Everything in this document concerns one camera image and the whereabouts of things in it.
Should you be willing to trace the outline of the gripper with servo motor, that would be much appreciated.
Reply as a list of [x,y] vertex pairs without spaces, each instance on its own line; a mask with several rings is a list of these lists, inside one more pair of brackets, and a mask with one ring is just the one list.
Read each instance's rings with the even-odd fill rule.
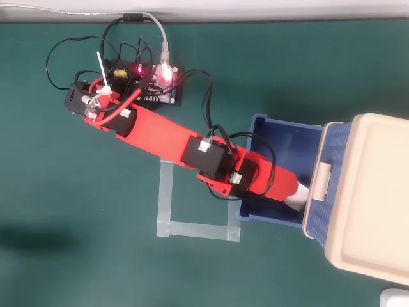
[[[269,183],[273,163],[256,152],[245,154],[238,170],[230,176],[230,196],[249,197],[252,192],[261,195]],[[271,188],[265,194],[267,198],[284,201],[296,193],[298,180],[296,175],[280,166],[275,168],[275,178]]]

